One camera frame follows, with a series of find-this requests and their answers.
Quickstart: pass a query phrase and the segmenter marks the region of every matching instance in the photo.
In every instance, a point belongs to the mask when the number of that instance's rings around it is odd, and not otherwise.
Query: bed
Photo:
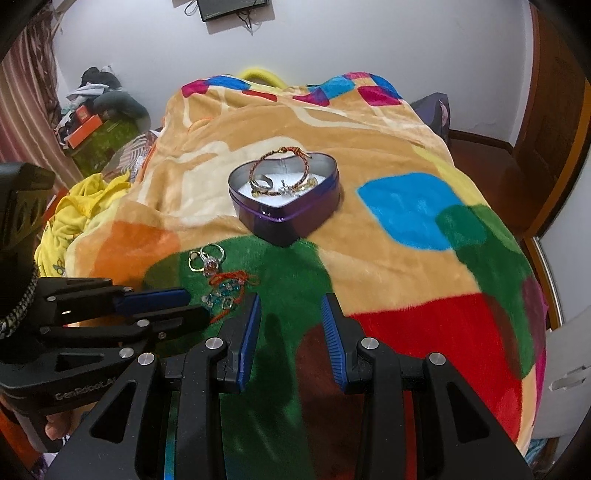
[[[228,175],[288,145],[337,160],[342,201],[282,248],[241,224]],[[137,289],[182,286],[200,303],[210,287],[188,268],[189,252],[212,243],[226,252],[223,271],[256,276],[249,288],[262,301],[248,388],[221,399],[230,480],[352,477],[362,405],[332,378],[320,321],[329,291],[396,351],[446,355],[525,453],[545,368],[539,285],[443,140],[385,79],[348,73],[279,90],[216,76],[183,86],[135,184],[73,241],[65,267]],[[219,325],[158,353],[185,351]]]

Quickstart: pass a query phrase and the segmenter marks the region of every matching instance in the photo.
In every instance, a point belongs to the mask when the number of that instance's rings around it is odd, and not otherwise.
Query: ring
[[[216,247],[220,251],[222,256],[220,258],[215,258],[215,257],[209,255],[208,253],[206,253],[204,251],[204,249],[206,247]],[[203,262],[203,266],[201,268],[194,268],[193,265],[191,264],[193,262],[193,260],[195,260],[197,257],[199,257],[201,259],[201,261]],[[218,267],[219,264],[223,262],[224,258],[226,258],[226,252],[218,244],[203,245],[199,250],[191,250],[189,252],[189,269],[192,272],[200,273],[200,272],[204,271],[207,266]]]
[[[193,268],[193,266],[191,265],[191,262],[192,262],[193,260],[195,260],[197,257],[199,257],[199,252],[196,252],[195,250],[191,250],[191,251],[189,252],[189,269],[190,269],[192,272],[197,272],[197,273],[198,273],[198,272],[202,272],[202,271],[203,271],[203,269],[205,268],[205,266],[203,266],[203,267],[201,267],[201,268],[199,268],[199,269],[197,269],[197,268]]]
[[[221,257],[215,258],[212,255],[205,253],[205,251],[204,251],[205,247],[216,247],[220,251],[220,253],[222,254]],[[218,244],[207,244],[207,245],[203,245],[199,249],[199,256],[201,257],[201,260],[203,260],[203,262],[206,262],[208,258],[212,258],[212,259],[216,260],[218,263],[222,263],[223,259],[226,258],[226,252]]]
[[[264,182],[267,185],[261,185],[259,182]],[[266,175],[254,175],[252,180],[250,180],[250,184],[252,193],[264,194],[273,189],[273,180]]]

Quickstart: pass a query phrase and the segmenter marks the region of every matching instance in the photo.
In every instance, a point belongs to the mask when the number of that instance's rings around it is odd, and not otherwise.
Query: curtain
[[[25,161],[55,172],[57,192],[82,174],[53,132],[60,107],[52,14],[51,6],[42,8],[0,64],[0,163]]]

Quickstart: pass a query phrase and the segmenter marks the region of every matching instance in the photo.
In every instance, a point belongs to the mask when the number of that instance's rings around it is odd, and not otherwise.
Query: pile of clothes
[[[92,115],[99,115],[102,120],[119,113],[136,120],[148,118],[146,108],[122,88],[109,66],[86,70],[80,86],[66,98],[70,103],[62,107],[63,117],[55,129],[58,142],[65,150],[69,148],[67,137]]]

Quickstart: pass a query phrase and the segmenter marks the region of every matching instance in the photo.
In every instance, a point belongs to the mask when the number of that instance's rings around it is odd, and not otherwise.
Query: wooden floor
[[[501,148],[450,140],[456,167],[468,175],[491,208],[518,239],[540,210],[517,162]]]

